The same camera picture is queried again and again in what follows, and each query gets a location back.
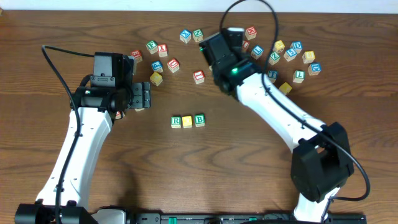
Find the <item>green B block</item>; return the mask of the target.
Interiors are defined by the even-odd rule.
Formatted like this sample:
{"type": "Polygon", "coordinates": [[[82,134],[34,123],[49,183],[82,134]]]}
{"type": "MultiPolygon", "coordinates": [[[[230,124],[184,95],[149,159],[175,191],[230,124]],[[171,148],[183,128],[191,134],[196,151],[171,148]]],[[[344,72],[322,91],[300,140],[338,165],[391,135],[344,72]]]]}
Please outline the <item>green B block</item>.
{"type": "Polygon", "coordinates": [[[205,126],[205,115],[204,114],[195,115],[195,126],[196,127],[205,126]]]}

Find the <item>green R block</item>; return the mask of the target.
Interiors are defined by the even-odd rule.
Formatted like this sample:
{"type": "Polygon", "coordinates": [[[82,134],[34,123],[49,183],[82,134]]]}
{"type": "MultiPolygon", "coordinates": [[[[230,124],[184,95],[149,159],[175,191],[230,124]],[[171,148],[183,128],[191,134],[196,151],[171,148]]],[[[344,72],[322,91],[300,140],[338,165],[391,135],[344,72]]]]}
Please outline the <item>green R block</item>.
{"type": "Polygon", "coordinates": [[[170,119],[170,123],[172,128],[181,128],[182,119],[180,116],[172,116],[170,119]]]}

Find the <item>red i block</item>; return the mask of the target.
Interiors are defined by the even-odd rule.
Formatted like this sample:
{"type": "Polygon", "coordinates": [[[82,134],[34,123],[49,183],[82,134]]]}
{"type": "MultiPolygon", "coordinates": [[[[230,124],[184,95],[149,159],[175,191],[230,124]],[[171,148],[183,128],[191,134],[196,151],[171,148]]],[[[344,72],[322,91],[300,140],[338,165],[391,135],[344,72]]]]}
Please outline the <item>red i block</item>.
{"type": "Polygon", "coordinates": [[[196,71],[193,73],[193,79],[196,84],[203,83],[205,81],[205,74],[202,70],[196,71]]]}
{"type": "Polygon", "coordinates": [[[242,44],[242,52],[247,52],[248,47],[249,47],[249,42],[244,40],[242,44]]]}

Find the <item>green N block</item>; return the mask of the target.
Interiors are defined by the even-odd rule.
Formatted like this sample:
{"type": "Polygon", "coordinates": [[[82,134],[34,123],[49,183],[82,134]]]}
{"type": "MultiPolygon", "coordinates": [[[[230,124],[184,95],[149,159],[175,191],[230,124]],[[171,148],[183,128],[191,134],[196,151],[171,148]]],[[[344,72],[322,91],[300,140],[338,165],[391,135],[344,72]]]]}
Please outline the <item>green N block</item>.
{"type": "Polygon", "coordinates": [[[201,29],[194,30],[192,32],[192,37],[195,42],[201,42],[203,40],[203,32],[201,29]]]}

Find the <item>red H block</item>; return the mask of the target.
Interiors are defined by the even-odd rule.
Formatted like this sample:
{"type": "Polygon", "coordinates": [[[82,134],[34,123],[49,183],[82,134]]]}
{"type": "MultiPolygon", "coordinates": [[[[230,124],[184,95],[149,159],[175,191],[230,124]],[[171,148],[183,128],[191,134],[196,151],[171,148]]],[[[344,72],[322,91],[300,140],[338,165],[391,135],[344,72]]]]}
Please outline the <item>red H block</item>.
{"type": "Polygon", "coordinates": [[[257,30],[254,26],[245,29],[245,36],[247,40],[254,39],[257,35],[257,30]]]}

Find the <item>red I block centre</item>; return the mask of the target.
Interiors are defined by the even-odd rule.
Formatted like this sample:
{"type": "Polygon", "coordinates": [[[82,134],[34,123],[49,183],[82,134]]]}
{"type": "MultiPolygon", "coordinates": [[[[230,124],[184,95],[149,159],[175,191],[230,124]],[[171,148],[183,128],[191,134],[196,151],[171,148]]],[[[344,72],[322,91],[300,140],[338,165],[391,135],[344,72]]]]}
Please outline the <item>red I block centre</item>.
{"type": "Polygon", "coordinates": [[[196,71],[193,73],[193,79],[196,84],[203,83],[205,81],[205,74],[202,70],[196,71]]]}

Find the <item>blue X block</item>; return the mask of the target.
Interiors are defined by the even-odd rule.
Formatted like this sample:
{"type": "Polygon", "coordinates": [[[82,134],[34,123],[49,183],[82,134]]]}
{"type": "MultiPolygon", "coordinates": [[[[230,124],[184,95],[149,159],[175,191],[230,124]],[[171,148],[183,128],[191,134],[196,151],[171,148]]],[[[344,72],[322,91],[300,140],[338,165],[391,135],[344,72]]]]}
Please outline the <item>blue X block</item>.
{"type": "Polygon", "coordinates": [[[185,44],[187,44],[187,43],[189,43],[189,41],[190,41],[191,38],[192,38],[192,33],[191,33],[189,30],[184,29],[183,31],[181,31],[179,37],[180,37],[180,40],[181,40],[182,42],[184,42],[185,44]]]}

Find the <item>blue P block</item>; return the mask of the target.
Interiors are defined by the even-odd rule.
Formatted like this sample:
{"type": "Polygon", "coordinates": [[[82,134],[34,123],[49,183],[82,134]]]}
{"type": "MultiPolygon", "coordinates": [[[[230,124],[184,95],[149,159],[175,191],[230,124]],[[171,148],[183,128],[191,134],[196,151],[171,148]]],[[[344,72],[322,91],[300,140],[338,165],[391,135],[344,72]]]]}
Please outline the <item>blue P block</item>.
{"type": "Polygon", "coordinates": [[[160,60],[152,62],[151,63],[151,67],[152,67],[154,72],[157,72],[157,73],[162,73],[163,72],[163,66],[162,66],[160,60]]]}

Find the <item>red U block lower left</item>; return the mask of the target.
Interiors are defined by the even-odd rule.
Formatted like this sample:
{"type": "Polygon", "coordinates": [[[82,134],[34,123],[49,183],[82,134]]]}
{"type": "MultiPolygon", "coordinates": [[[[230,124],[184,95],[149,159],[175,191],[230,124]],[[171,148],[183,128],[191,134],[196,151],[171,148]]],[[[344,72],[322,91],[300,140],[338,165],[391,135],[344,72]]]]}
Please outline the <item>red U block lower left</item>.
{"type": "Polygon", "coordinates": [[[115,115],[115,120],[123,119],[125,116],[123,111],[118,111],[115,115]]]}

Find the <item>red U block upper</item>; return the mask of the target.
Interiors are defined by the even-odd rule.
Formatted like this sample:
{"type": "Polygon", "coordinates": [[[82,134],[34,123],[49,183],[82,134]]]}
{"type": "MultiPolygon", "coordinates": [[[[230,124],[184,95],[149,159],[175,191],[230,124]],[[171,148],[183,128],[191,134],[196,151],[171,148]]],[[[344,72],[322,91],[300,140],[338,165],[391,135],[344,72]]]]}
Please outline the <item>red U block upper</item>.
{"type": "Polygon", "coordinates": [[[173,58],[172,60],[168,61],[167,66],[172,73],[175,73],[180,68],[180,64],[176,58],[173,58]]]}

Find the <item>blue T block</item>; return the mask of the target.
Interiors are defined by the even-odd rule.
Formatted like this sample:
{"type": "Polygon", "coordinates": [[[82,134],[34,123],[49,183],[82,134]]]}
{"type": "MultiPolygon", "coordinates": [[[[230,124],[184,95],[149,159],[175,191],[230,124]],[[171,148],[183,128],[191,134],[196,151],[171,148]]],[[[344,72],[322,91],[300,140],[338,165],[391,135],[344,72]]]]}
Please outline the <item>blue T block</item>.
{"type": "Polygon", "coordinates": [[[278,78],[278,74],[279,73],[278,73],[277,70],[269,70],[267,72],[267,77],[272,83],[274,83],[277,80],[277,78],[278,78]]]}

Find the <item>blue D block upper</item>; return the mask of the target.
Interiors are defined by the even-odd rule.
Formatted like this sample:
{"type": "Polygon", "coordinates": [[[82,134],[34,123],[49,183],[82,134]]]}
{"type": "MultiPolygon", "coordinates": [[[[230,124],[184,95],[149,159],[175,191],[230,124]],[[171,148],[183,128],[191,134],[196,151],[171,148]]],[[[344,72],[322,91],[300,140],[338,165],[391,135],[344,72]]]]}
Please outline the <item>blue D block upper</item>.
{"type": "Polygon", "coordinates": [[[299,54],[303,49],[303,45],[301,41],[294,41],[291,43],[290,48],[295,50],[299,54]]]}

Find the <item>blue d block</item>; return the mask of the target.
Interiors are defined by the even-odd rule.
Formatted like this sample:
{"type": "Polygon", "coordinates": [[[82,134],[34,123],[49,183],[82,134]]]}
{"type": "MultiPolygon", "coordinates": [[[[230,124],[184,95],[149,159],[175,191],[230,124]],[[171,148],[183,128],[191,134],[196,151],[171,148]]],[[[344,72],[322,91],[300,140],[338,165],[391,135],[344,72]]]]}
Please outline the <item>blue d block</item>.
{"type": "Polygon", "coordinates": [[[322,67],[319,63],[311,63],[308,66],[308,74],[310,76],[318,75],[322,71],[322,67]]]}
{"type": "Polygon", "coordinates": [[[291,43],[290,48],[295,50],[299,54],[303,49],[303,45],[301,41],[294,41],[291,43]]]}

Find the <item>green L block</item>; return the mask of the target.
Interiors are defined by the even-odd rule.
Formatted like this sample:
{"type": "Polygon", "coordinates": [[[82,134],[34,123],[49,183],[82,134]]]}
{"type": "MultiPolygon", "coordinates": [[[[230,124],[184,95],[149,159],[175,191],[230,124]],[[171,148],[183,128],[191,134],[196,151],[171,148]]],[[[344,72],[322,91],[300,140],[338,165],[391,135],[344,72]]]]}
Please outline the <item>green L block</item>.
{"type": "Polygon", "coordinates": [[[305,72],[303,70],[294,71],[293,82],[294,83],[302,83],[305,79],[305,72]]]}

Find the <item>yellow 8 block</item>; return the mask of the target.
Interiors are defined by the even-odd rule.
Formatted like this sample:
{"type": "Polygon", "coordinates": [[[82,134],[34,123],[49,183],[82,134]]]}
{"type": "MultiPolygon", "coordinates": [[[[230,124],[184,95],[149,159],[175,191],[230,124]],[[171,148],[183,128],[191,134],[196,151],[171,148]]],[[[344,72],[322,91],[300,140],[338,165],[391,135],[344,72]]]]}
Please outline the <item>yellow 8 block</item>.
{"type": "Polygon", "coordinates": [[[315,52],[305,51],[302,55],[302,60],[304,64],[312,63],[315,60],[315,52]]]}

